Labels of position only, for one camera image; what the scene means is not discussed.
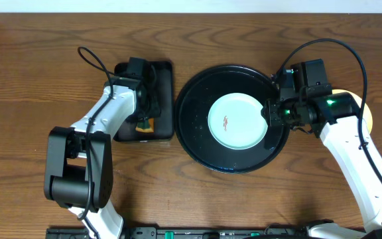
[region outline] white wall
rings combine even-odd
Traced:
[[[382,13],[382,0],[0,0],[0,13]]]

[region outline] wooden surface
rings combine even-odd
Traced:
[[[77,46],[108,68],[130,56],[170,59],[176,97],[205,68],[236,63],[272,74],[297,46],[323,37],[346,41],[362,57],[382,154],[382,15],[0,14],[0,238],[43,238],[49,226],[80,225],[43,192],[49,131],[88,112],[105,81]],[[324,59],[335,88],[360,95],[349,52],[321,43],[290,63],[315,58]],[[314,136],[291,133],[273,162],[244,175],[206,169],[176,137],[112,148],[111,199],[129,226],[264,228],[322,218],[362,225],[338,164]]]

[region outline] white plate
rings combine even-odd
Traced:
[[[225,147],[249,149],[263,139],[268,129],[262,108],[260,102],[247,94],[224,95],[210,108],[210,133]]]

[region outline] black round tray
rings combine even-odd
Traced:
[[[250,95],[262,105],[266,99],[278,96],[269,78],[256,70],[238,65],[209,68],[194,76],[179,93],[174,128],[185,151],[197,162],[223,173],[248,173],[278,155],[290,130],[269,127],[262,141],[249,149],[221,145],[210,133],[207,116],[213,103],[230,93]]]

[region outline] wooden table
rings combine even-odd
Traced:
[[[0,238],[80,226],[43,192],[49,131],[88,112],[105,81],[78,46],[109,68],[130,56],[173,61],[177,96],[205,68],[233,63],[272,74],[297,46],[326,37],[346,41],[365,63],[372,136],[382,154],[382,15],[0,14]],[[290,63],[316,58],[333,87],[361,94],[359,66],[338,45],[313,45]],[[201,166],[175,136],[112,148],[111,199],[129,226],[264,228],[322,218],[362,225],[338,164],[312,135],[291,133],[273,162],[244,175]]]

